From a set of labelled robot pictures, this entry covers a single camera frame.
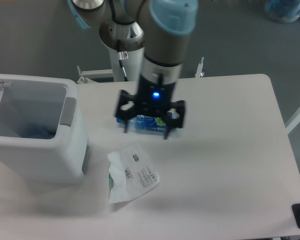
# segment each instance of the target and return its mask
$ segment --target metal stand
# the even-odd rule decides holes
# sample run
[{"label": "metal stand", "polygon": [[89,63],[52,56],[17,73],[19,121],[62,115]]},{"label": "metal stand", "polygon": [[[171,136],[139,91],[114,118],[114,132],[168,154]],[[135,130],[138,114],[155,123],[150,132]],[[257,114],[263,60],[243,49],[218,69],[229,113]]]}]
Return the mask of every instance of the metal stand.
[{"label": "metal stand", "polygon": [[295,111],[295,113],[285,123],[285,129],[286,129],[287,133],[289,134],[299,123],[300,123],[300,107]]},{"label": "metal stand", "polygon": [[96,81],[92,81],[91,79],[113,78],[114,76],[112,69],[81,71],[79,66],[77,68],[79,73],[77,84],[96,83]]}]

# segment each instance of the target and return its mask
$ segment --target white trash bin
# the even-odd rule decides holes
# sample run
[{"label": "white trash bin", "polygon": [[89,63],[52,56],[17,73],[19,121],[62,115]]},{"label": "white trash bin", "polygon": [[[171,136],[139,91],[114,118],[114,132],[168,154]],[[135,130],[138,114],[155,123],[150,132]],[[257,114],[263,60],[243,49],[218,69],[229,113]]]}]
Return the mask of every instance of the white trash bin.
[{"label": "white trash bin", "polygon": [[0,74],[0,161],[26,180],[78,184],[89,137],[69,79]]}]

